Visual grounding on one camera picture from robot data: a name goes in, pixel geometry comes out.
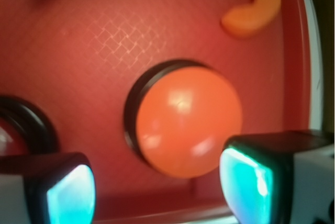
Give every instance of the red surface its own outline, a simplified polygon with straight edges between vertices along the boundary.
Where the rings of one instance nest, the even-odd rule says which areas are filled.
[[[226,140],[241,128],[242,106],[234,87],[204,67],[182,68],[157,81],[143,98],[136,122],[145,159],[178,178],[217,168]]]
[[[241,98],[243,133],[307,128],[303,0],[282,0],[281,14],[260,34],[235,39],[220,19],[250,1],[0,0],[0,92],[39,106],[54,123],[62,150],[88,156],[96,219],[171,212],[165,220],[176,221],[192,219],[188,208],[208,206],[210,212],[206,200],[223,204],[217,171],[170,178],[126,145],[127,94],[159,62],[185,57],[222,73]]]

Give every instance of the red button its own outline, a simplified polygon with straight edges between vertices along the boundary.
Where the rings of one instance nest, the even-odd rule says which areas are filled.
[[[218,73],[193,66],[165,75],[150,88],[138,110],[136,134],[154,168],[192,178],[219,165],[225,141],[241,127],[233,86]]]

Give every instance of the glowing light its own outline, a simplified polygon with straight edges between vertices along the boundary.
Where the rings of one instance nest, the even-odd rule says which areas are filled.
[[[47,191],[51,224],[91,223],[95,208],[95,183],[91,169],[79,165]]]
[[[240,223],[270,223],[273,172],[255,159],[227,148],[220,158],[220,180],[228,206]]]

